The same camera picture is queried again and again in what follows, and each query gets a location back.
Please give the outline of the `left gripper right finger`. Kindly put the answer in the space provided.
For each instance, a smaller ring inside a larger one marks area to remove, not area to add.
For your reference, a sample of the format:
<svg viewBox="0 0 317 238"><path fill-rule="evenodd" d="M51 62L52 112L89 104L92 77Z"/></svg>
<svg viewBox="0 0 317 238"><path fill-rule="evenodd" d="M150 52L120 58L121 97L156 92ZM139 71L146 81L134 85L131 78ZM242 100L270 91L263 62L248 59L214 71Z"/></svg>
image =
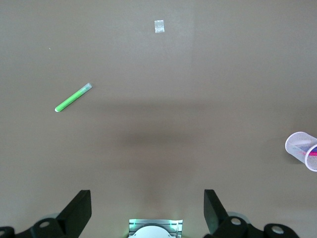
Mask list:
<svg viewBox="0 0 317 238"><path fill-rule="evenodd" d="M209 230L206 238L297 238L290 227L266 224L261 231L238 216L230 216L213 189L204 190L204 218Z"/></svg>

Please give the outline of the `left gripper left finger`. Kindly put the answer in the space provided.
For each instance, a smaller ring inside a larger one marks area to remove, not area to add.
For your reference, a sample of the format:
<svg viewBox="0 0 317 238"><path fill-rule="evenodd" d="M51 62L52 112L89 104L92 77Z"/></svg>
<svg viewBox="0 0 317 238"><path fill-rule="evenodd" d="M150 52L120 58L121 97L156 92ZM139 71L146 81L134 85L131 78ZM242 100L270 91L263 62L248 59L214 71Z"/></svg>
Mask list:
<svg viewBox="0 0 317 238"><path fill-rule="evenodd" d="M2 238L78 238L92 215L91 191L81 190L56 218L39 220L29 229L16 233L13 227L1 227Z"/></svg>

